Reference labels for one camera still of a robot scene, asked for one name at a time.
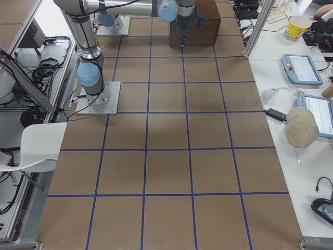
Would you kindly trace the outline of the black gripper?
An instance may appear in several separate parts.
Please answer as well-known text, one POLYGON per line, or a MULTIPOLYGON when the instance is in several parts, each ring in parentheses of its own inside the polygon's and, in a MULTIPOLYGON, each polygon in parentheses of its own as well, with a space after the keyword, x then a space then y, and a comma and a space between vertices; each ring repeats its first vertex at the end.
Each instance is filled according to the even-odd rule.
POLYGON ((179 49, 184 49, 185 47, 185 39, 188 34, 188 29, 191 25, 193 16, 178 16, 177 17, 177 28, 178 35, 180 39, 179 49))

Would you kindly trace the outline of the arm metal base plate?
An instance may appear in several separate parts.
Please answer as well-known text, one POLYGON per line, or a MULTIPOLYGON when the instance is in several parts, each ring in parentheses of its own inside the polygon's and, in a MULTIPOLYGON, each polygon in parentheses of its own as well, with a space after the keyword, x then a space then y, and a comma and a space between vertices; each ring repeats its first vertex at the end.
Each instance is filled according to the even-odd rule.
POLYGON ((118 111, 119 95, 121 82, 105 81, 104 91, 98 96, 86 96, 85 90, 81 87, 80 95, 85 95, 79 98, 76 105, 78 115, 116 115, 118 111))
POLYGON ((127 36, 129 33, 129 16, 99 14, 97 22, 97 36, 127 36))

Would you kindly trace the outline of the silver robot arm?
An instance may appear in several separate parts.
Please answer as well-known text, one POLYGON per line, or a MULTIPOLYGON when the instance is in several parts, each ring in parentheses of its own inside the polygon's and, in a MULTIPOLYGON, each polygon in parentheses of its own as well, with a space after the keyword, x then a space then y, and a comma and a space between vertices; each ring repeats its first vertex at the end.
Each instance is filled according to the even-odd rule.
POLYGON ((164 22, 175 22, 180 33, 179 48, 187 40, 187 30, 195 16, 194 1, 55 1, 61 9, 80 48, 82 64, 76 71, 89 104, 106 105, 111 93, 103 76, 104 55, 94 36, 91 15, 135 15, 158 17, 164 22))

